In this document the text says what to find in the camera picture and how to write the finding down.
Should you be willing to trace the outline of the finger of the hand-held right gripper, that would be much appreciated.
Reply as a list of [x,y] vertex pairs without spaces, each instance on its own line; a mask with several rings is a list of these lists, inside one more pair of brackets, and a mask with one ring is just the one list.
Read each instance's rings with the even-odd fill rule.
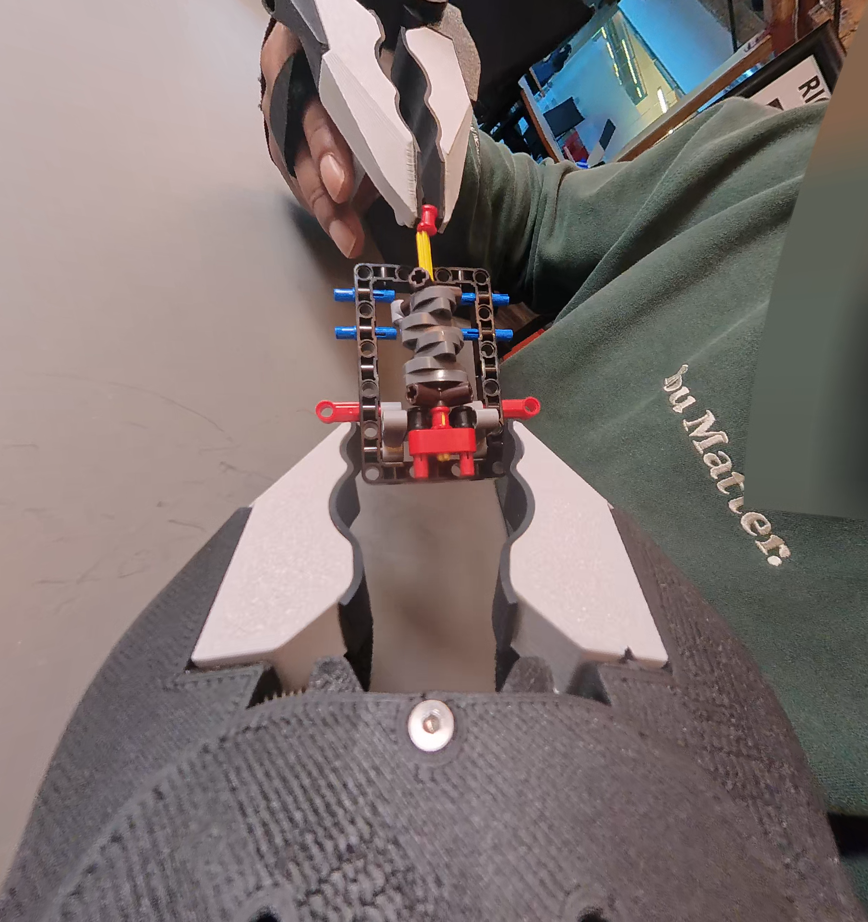
[[423,204],[449,223],[463,181],[473,110],[451,38],[434,29],[402,29],[396,42],[397,107],[413,145],[407,204],[398,221],[415,226]]
[[382,22],[356,1],[314,3],[325,34],[320,98],[355,159],[402,225],[419,218],[417,142],[379,59]]

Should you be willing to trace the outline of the person's right hand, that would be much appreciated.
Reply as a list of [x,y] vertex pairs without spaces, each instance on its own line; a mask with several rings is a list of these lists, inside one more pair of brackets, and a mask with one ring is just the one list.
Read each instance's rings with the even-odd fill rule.
[[289,188],[341,254],[358,259],[366,245],[362,218],[378,197],[364,178],[357,181],[353,155],[331,115],[317,97],[304,106],[293,168],[287,166],[283,146],[277,144],[269,124],[274,84],[283,66],[301,49],[299,40],[286,26],[272,20],[267,27],[260,54],[263,94],[261,109],[265,137],[272,162]]

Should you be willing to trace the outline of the black lego frame assembly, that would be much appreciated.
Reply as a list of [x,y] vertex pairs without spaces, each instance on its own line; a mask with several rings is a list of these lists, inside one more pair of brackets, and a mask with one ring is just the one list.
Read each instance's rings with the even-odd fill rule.
[[513,334],[496,324],[486,270],[361,263],[335,301],[355,307],[337,340],[356,345],[357,398],[323,400],[326,424],[359,435],[371,485],[492,480],[513,455],[511,425],[540,412],[534,397],[504,398],[499,359]]

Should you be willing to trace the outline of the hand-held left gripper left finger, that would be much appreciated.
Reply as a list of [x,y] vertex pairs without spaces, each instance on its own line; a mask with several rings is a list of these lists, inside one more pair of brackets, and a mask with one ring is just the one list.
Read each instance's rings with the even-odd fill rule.
[[199,669],[266,665],[303,691],[316,663],[344,657],[371,678],[373,620],[352,526],[359,515],[358,426],[343,423],[259,496],[191,661]]

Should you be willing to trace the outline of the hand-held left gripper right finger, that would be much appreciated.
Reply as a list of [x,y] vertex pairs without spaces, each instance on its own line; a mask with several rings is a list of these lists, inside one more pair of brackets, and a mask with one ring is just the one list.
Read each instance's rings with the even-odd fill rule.
[[547,667],[554,692],[583,688],[595,664],[665,667],[663,640],[610,504],[522,422],[507,422],[504,434],[497,690],[525,658]]

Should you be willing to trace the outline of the yellow lego axle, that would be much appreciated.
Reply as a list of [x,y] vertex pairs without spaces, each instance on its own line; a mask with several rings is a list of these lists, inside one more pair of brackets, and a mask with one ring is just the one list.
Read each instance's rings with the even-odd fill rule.
[[435,267],[432,256],[431,240],[438,232],[438,225],[438,209],[431,204],[423,204],[416,226],[417,265],[432,279],[434,277]]

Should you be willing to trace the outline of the glass window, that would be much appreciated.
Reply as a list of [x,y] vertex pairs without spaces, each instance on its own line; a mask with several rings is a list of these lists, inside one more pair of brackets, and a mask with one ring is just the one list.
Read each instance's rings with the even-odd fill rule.
[[591,2],[520,81],[514,132],[539,160],[609,162],[765,29],[763,2]]

